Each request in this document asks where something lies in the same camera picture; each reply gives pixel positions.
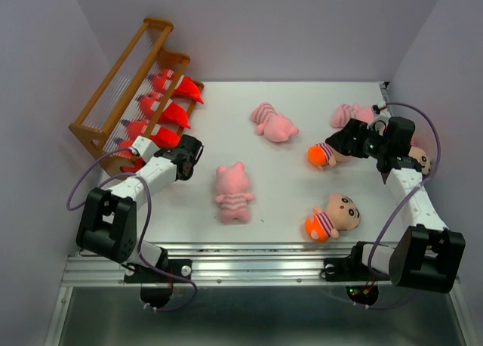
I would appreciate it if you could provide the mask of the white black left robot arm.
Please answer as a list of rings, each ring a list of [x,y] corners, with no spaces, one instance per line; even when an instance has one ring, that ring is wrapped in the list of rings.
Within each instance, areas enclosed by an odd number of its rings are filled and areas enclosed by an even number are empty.
[[[187,181],[194,172],[204,146],[187,134],[172,149],[158,147],[154,141],[139,136],[121,151],[141,157],[145,164],[134,173],[113,178],[124,180],[107,189],[95,187],[86,200],[66,207],[82,209],[76,245],[123,265],[137,265],[152,281],[165,278],[190,284],[192,281],[169,272],[168,252],[144,239],[152,214],[152,196],[175,181]]]

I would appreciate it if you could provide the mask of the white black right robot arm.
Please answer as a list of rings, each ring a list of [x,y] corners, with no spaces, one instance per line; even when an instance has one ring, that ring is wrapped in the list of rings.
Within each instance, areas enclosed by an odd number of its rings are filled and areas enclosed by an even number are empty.
[[[466,246],[463,234],[449,230],[435,211],[425,184],[420,163],[410,157],[415,124],[410,119],[390,117],[379,132],[373,125],[350,119],[326,142],[337,152],[377,161],[383,183],[390,189],[398,206],[390,215],[399,216],[406,229],[397,246],[359,242],[347,260],[349,273],[364,278],[374,272],[394,286],[448,293]]]

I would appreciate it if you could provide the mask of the boy doll orange pants right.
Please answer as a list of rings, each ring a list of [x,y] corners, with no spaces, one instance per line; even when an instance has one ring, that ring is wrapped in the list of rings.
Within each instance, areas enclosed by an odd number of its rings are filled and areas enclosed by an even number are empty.
[[[423,175],[428,175],[431,172],[430,158],[427,156],[425,150],[417,145],[415,137],[411,138],[411,148],[408,155],[418,161]]]

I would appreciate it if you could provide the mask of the pink striped pig plush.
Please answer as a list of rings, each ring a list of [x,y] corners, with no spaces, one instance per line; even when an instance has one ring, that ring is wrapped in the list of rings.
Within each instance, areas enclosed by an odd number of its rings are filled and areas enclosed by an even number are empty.
[[[243,162],[232,166],[220,165],[216,169],[215,203],[220,207],[219,220],[222,224],[239,221],[246,224],[251,219],[248,203],[254,199],[249,192],[250,179]]]
[[[274,143],[286,142],[299,134],[299,129],[293,122],[282,113],[277,112],[268,102],[261,103],[251,113],[250,119],[257,125],[256,133]]]
[[[329,124],[332,128],[343,128],[350,119],[370,123],[374,117],[375,114],[371,106],[360,106],[358,103],[353,105],[343,103],[335,110]]]

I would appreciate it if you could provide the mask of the pink striped pig plush front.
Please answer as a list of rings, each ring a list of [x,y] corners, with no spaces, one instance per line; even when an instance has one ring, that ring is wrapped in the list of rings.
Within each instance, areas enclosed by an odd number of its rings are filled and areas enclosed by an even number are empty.
[[[248,203],[254,199],[249,192],[250,179],[243,162],[232,166],[220,165],[216,169],[215,203],[220,207],[219,220],[222,224],[239,221],[246,224],[251,219]]]

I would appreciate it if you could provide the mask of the red shark plush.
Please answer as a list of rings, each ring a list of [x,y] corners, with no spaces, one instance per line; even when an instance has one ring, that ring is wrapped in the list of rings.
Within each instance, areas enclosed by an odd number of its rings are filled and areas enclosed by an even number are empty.
[[[151,119],[159,105],[163,95],[161,93],[151,91],[145,94],[141,94],[136,98],[140,112],[147,118]],[[182,128],[191,129],[189,124],[189,117],[187,111],[181,106],[176,104],[172,99],[169,99],[162,114],[158,119],[158,124],[165,122],[174,123]]]
[[[135,140],[137,137],[144,134],[148,127],[149,122],[146,120],[121,120],[121,124],[124,126],[128,138],[130,140]],[[148,136],[148,138],[153,141],[158,147],[162,148],[173,148],[176,147],[180,142],[180,136],[174,131],[161,127],[160,125],[155,125],[153,132]]]
[[[171,86],[175,72],[171,69],[159,70],[157,73],[151,73],[148,75],[148,80],[155,91],[165,94]],[[201,90],[194,83],[194,81],[185,75],[181,75],[172,93],[175,97],[184,97],[190,100],[194,100],[199,103],[204,103],[202,99]]]
[[[120,167],[120,171],[123,173],[135,173],[146,164],[142,157],[133,154],[131,151],[120,151],[122,148],[130,148],[132,147],[134,141],[133,140],[124,140],[120,137],[117,137],[114,140],[115,144],[117,145],[117,149],[119,150],[116,155],[122,158],[126,158],[129,161],[129,165],[123,165]]]

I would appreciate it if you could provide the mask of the boy doll orange pants middle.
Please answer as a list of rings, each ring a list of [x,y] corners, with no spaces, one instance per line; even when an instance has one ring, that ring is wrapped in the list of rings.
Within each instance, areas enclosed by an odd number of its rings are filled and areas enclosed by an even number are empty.
[[[321,142],[311,146],[308,149],[307,159],[314,167],[323,169],[327,165],[334,167],[339,162],[348,162],[352,159],[352,157],[338,153],[330,145],[326,144],[325,142]]]

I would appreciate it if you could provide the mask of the pink striped pig plush back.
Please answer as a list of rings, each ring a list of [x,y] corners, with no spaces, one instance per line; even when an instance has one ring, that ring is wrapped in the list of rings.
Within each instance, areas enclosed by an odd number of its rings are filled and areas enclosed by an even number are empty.
[[[299,129],[293,122],[282,113],[277,112],[268,102],[261,103],[251,113],[250,119],[257,125],[256,133],[274,143],[286,142],[299,134]]]

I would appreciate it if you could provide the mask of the boy doll orange pants front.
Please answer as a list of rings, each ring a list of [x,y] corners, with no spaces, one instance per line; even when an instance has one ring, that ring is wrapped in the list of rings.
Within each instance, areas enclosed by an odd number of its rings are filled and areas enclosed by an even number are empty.
[[[324,209],[312,209],[304,227],[311,240],[324,243],[329,239],[337,239],[340,232],[354,230],[360,221],[361,213],[355,203],[348,196],[332,193]]]

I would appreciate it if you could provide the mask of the aluminium front mounting rail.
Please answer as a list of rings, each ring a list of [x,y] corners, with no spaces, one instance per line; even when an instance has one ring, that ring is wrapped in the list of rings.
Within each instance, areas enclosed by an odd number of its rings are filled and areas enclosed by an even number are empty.
[[[326,258],[346,257],[355,243],[165,243],[170,260],[192,261],[191,280],[203,287],[326,286],[319,272]],[[64,287],[130,286],[125,269],[113,261],[81,251],[69,257]]]

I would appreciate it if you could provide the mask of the pink striped pig plush right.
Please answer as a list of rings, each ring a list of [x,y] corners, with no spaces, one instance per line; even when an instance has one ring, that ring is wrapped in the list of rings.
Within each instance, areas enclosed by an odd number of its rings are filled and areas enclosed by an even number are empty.
[[[335,110],[329,124],[332,128],[343,128],[350,119],[370,123],[374,117],[375,114],[371,106],[360,106],[358,103],[353,105],[343,103]]]

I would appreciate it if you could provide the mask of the boy doll orange pants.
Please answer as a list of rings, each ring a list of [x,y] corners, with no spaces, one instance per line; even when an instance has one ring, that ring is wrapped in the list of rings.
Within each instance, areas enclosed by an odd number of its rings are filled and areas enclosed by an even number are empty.
[[[325,142],[321,142],[311,146],[308,149],[307,159],[314,167],[323,169],[327,165],[334,167],[339,162],[348,162],[352,159],[352,157],[338,153],[330,145],[326,144]]]
[[[427,156],[425,150],[417,145],[415,137],[411,138],[411,148],[408,155],[418,161],[423,175],[428,175],[431,172],[430,158]]]
[[[360,221],[361,213],[355,203],[348,196],[332,193],[324,209],[312,209],[304,227],[311,240],[324,243],[329,239],[337,239],[340,232],[354,230]]]

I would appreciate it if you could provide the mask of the wooden tiered shelf rack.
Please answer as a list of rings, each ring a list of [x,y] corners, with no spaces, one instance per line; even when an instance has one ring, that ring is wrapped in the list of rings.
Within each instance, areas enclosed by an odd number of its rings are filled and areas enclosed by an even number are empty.
[[[168,128],[180,137],[189,130],[169,122],[158,124],[158,119],[169,99],[187,111],[189,124],[196,105],[200,104],[188,98],[172,95],[180,76],[186,76],[185,70],[190,62],[188,54],[167,48],[166,41],[173,28],[174,25],[169,20],[146,17],[85,108],[69,127],[95,159],[107,156],[101,160],[100,165],[108,175],[117,175],[121,173],[121,166],[129,165],[126,158],[116,155],[119,150],[114,140],[117,137],[130,140],[121,120],[148,121],[148,127],[142,134],[147,138],[155,125]],[[173,70],[175,77],[168,91],[165,94],[161,93],[163,98],[155,115],[147,119],[140,112],[136,98],[141,94],[155,91],[148,75],[163,69]]]

